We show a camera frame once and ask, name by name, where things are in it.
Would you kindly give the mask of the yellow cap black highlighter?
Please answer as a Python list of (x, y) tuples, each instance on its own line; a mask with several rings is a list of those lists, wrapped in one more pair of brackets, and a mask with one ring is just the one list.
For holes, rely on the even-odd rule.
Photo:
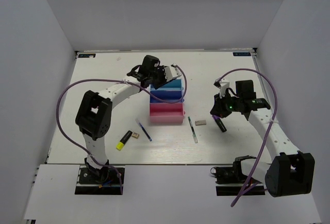
[(116, 145), (116, 149), (118, 151), (121, 151), (122, 148), (125, 146), (126, 142), (129, 140), (129, 138), (131, 137), (131, 135), (133, 134), (132, 131), (128, 130), (125, 135), (120, 139), (120, 141), (118, 142), (118, 144)]

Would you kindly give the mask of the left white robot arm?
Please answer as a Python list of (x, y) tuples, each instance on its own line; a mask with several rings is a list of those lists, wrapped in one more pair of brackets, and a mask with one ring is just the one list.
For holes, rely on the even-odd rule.
[(161, 65), (158, 58), (147, 55), (142, 64), (133, 67), (121, 82), (99, 92), (89, 90), (84, 94), (75, 123), (88, 150), (85, 166), (97, 182), (103, 183), (109, 176), (104, 137), (110, 129), (113, 109), (149, 85), (159, 88), (175, 76), (170, 66)]

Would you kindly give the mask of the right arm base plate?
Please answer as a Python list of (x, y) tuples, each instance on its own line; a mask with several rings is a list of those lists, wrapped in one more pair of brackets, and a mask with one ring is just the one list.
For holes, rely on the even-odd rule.
[[(217, 196), (236, 196), (247, 176), (237, 176), (233, 167), (212, 167), (210, 174), (215, 178), (216, 195)], [(257, 181), (253, 178), (245, 187), (246, 189), (252, 186)], [(262, 196), (266, 194), (266, 190), (262, 183), (258, 183), (253, 189), (244, 194), (244, 196)]]

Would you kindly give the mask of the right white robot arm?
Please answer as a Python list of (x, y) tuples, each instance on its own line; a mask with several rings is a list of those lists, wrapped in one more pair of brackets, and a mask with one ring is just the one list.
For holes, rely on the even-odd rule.
[(233, 163), (233, 177), (245, 182), (251, 177), (263, 183), (273, 197), (308, 194), (311, 192), (315, 160), (311, 153), (303, 153), (286, 136), (282, 128), (272, 118), (272, 110), (264, 98), (257, 98), (252, 80), (236, 81), (234, 92), (227, 80), (214, 85), (219, 93), (214, 96), (211, 115), (225, 118), (233, 112), (241, 113), (255, 128), (259, 136), (266, 140), (271, 163), (259, 162), (256, 157), (243, 156)]

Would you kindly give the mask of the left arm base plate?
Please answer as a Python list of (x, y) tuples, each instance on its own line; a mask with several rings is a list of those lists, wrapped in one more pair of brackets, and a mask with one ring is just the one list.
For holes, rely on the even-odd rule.
[(86, 167), (79, 169), (75, 195), (121, 195), (120, 180), (114, 169), (108, 168), (97, 177)]

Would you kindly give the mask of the purple cap black highlighter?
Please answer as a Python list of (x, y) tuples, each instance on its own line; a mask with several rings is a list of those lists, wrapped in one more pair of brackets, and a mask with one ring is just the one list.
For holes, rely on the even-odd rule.
[(226, 132), (227, 129), (226, 127), (224, 126), (223, 122), (221, 121), (221, 119), (215, 115), (212, 115), (212, 118), (214, 119), (214, 121), (216, 122), (217, 126), (220, 128), (220, 130), (222, 132)]

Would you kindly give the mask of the white eraser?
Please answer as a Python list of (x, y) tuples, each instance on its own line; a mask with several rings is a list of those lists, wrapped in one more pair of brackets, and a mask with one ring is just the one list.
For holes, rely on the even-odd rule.
[(207, 125), (207, 122), (206, 122), (206, 120), (196, 120), (195, 125), (196, 126), (204, 126), (204, 125)]

